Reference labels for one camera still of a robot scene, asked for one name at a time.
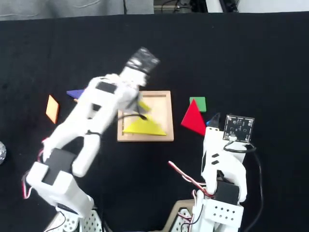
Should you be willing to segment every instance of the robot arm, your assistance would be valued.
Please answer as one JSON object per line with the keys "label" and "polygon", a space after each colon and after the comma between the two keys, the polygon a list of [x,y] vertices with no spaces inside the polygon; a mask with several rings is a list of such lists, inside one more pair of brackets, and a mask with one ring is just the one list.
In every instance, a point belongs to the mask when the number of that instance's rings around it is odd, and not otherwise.
{"label": "robot arm", "polygon": [[206,128],[201,175],[207,193],[214,197],[207,197],[200,190],[197,192],[191,220],[196,223],[191,232],[239,231],[243,214],[240,203],[247,197],[246,169],[242,162],[253,121],[253,118],[227,116],[224,131],[219,131],[218,123],[211,122]]}
{"label": "robot arm", "polygon": [[[93,78],[67,119],[44,141],[43,163],[35,162],[26,180],[50,205],[73,217],[89,216],[93,199],[78,187],[74,176],[87,173],[98,153],[100,136],[117,111],[137,109],[139,86],[146,84],[147,74],[158,63],[147,49],[141,48],[120,75]],[[62,150],[76,137],[84,138],[77,156]]]}

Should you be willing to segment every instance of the black table surface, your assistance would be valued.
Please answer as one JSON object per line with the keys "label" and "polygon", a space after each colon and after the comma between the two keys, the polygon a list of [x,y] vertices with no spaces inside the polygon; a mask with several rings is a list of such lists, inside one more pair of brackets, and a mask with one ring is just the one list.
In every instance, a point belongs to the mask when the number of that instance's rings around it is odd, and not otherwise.
{"label": "black table surface", "polygon": [[[45,115],[48,95],[60,103],[58,124],[76,103],[66,95],[89,80],[120,73],[141,46],[161,63],[143,90],[170,90],[175,141],[117,142],[116,125],[80,187],[115,231],[161,229],[174,203],[193,186],[171,160],[202,181],[203,137],[180,122],[190,96],[216,112],[255,117],[252,143],[263,166],[265,207],[252,231],[297,231],[308,224],[309,13],[186,14],[81,17],[0,22],[0,226],[42,231],[55,214],[34,191],[22,200],[20,179],[41,140],[56,128]],[[248,197],[242,228],[259,204],[258,169],[246,157]]]}

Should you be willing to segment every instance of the yellow triangle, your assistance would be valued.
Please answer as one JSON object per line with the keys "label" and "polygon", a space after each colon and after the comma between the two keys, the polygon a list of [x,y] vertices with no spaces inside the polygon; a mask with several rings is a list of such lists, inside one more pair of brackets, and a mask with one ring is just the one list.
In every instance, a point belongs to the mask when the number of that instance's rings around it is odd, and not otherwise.
{"label": "yellow triangle", "polygon": [[143,101],[139,101],[139,106],[143,108],[146,112],[150,111],[150,107],[146,105]]}
{"label": "yellow triangle", "polygon": [[153,135],[166,135],[166,133],[160,128],[160,126],[151,119],[149,115],[145,115],[147,120],[141,118],[132,122],[127,128],[123,130],[125,133],[137,133],[137,134],[153,134]]}

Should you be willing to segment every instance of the red triangle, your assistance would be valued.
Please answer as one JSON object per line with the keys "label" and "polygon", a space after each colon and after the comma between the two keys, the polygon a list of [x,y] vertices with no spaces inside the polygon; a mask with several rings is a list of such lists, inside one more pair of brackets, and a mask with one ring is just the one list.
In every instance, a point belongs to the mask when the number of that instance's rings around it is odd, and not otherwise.
{"label": "red triangle", "polygon": [[191,102],[187,112],[183,117],[181,125],[205,136],[206,126],[195,100]]}

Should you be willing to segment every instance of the wooden puzzle board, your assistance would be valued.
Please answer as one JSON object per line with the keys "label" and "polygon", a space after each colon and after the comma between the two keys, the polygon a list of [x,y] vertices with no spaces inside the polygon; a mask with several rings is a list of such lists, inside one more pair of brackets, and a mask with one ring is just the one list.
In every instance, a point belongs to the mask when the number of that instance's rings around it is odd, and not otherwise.
{"label": "wooden puzzle board", "polygon": [[[174,141],[170,91],[141,91],[141,94],[142,101],[151,108],[147,114],[161,126],[166,136],[123,133],[124,128],[137,120],[136,117],[125,117],[118,121],[117,140],[120,142]],[[123,115],[123,112],[118,111],[118,117]]]}

